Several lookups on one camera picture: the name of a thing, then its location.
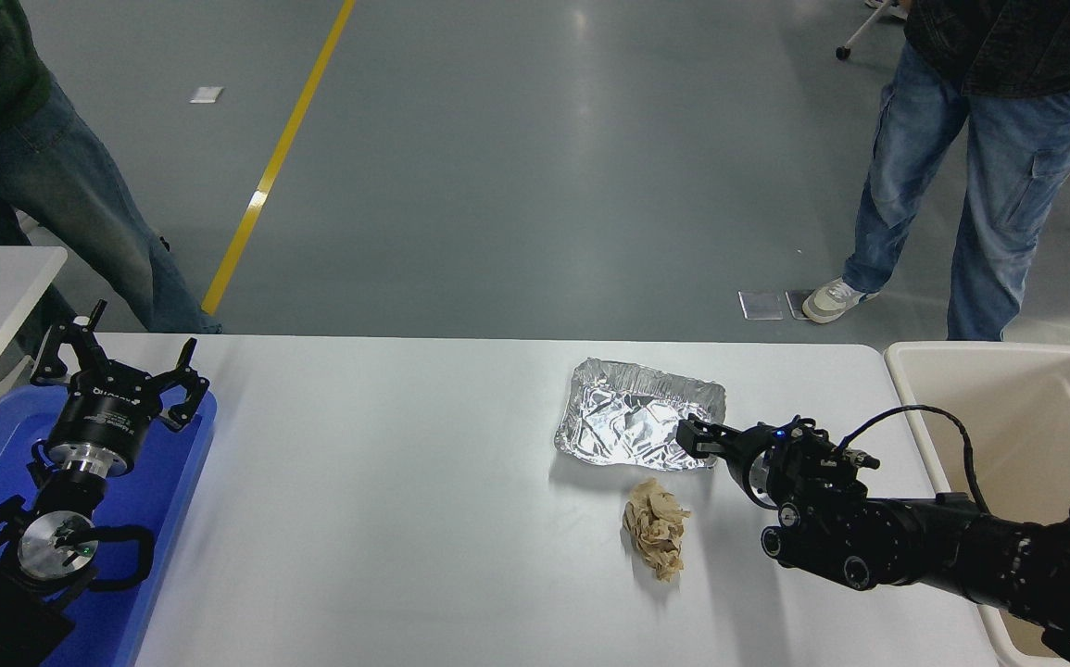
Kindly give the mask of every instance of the gray floor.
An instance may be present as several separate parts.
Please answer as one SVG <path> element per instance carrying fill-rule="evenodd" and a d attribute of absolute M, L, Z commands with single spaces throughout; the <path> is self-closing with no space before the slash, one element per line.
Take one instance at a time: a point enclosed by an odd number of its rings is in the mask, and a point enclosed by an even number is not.
<path fill-rule="evenodd" d="M 40 51 L 203 294 L 340 1 L 27 0 Z M 362 0 L 217 316 L 235 334 L 945 336 L 954 149 L 881 299 L 747 321 L 852 245 L 882 22 L 860 0 Z M 188 105 L 197 86 L 219 103 Z M 43 242 L 44 233 L 36 236 Z M 77 305 L 110 297 L 73 262 Z M 106 329 L 136 330 L 113 299 Z M 1070 182 L 1008 339 L 1070 343 Z"/>

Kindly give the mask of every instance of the robotic arm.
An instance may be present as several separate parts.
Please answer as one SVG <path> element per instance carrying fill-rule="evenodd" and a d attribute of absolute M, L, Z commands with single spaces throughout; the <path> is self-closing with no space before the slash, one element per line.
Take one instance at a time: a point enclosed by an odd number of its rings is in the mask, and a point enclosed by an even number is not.
<path fill-rule="evenodd" d="M 34 384 L 67 384 L 68 397 L 48 438 L 33 446 L 27 466 L 37 492 L 31 507 L 12 497 L 0 503 L 0 667 L 35 666 L 73 632 L 64 610 L 85 591 L 122 591 L 152 571 L 155 537 L 143 526 L 94 526 L 107 479 L 134 469 L 153 421 L 180 430 L 192 422 L 209 380 L 189 366 L 196 339 L 184 345 L 173 370 L 149 375 L 107 358 L 93 336 L 106 301 L 87 324 L 70 321 L 48 331 L 36 355 Z M 61 346 L 77 354 L 68 368 Z M 162 394 L 186 390 L 182 404 L 163 409 Z M 107 542 L 135 542 L 136 570 L 98 578 L 94 557 Z"/>
<path fill-rule="evenodd" d="M 800 416 L 736 430 L 691 415 L 677 430 L 688 455 L 724 459 L 751 501 L 777 511 L 779 525 L 761 533 L 777 564 L 858 591 L 923 582 L 1005 608 L 1041 625 L 1045 646 L 1070 662 L 1070 510 L 1050 526 L 998 519 L 975 486 L 978 504 L 961 492 L 870 499 L 856 474 L 880 461 L 849 439 L 834 444 Z"/>

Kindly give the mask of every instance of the shoelace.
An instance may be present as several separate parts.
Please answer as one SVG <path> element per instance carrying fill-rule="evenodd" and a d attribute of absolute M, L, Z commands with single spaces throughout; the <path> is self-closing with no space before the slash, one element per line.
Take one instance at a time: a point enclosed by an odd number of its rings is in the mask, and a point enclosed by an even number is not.
<path fill-rule="evenodd" d="M 847 285 L 842 282 L 842 279 L 839 283 L 831 285 L 831 287 L 827 287 L 827 295 L 839 301 L 839 303 L 846 303 L 846 301 L 852 299 L 855 294 L 856 291 L 852 289 L 852 285 Z"/>

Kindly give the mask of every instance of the blue tray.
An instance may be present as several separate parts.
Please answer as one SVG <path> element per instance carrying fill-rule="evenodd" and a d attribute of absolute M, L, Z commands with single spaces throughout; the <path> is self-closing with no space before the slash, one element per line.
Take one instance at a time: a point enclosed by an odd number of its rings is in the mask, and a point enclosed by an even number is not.
<path fill-rule="evenodd" d="M 31 445 L 48 436 L 65 405 L 64 388 L 21 388 L 0 398 L 0 503 L 13 495 L 31 506 L 36 488 L 28 470 Z M 165 394 L 165 405 L 183 400 L 183 392 Z M 65 608 L 76 628 L 45 660 L 44 667 L 131 667 L 177 534 L 188 510 L 210 450 L 217 401 L 205 394 L 197 416 L 180 434 L 153 423 L 132 473 L 107 481 L 107 497 L 93 513 L 95 526 L 137 524 L 156 536 L 152 575 L 141 586 L 121 592 L 85 592 Z M 100 577 L 119 578 L 135 570 L 135 544 L 103 545 L 94 565 Z"/>

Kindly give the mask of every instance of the cable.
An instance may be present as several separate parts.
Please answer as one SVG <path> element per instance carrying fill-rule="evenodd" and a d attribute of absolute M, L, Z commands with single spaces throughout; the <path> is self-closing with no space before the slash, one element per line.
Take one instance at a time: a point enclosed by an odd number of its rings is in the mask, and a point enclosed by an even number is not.
<path fill-rule="evenodd" d="M 872 428 L 882 419 L 887 419 L 893 416 L 893 414 L 901 414 L 902 412 L 913 412 L 913 410 L 923 410 L 923 412 L 932 412 L 934 414 L 942 414 L 943 416 L 949 419 L 956 427 L 959 429 L 959 434 L 963 436 L 963 474 L 967 479 L 967 488 L 970 489 L 970 497 L 975 499 L 976 506 L 979 507 L 979 512 L 983 514 L 991 514 L 988 510 L 988 502 L 984 501 L 983 495 L 979 492 L 979 482 L 976 481 L 976 465 L 975 465 L 975 449 L 970 446 L 970 435 L 967 434 L 966 427 L 963 426 L 963 422 L 959 421 L 958 416 L 946 412 L 945 409 L 941 407 L 928 406 L 928 405 L 906 405 L 901 407 L 895 407 L 895 409 L 887 409 L 885 412 L 877 414 L 876 416 L 869 419 L 859 428 L 853 430 L 852 434 L 844 436 L 843 440 L 840 440 L 839 446 L 836 448 L 836 453 L 843 453 L 847 449 L 847 443 L 856 439 L 856 436 L 863 434 L 865 430 Z"/>

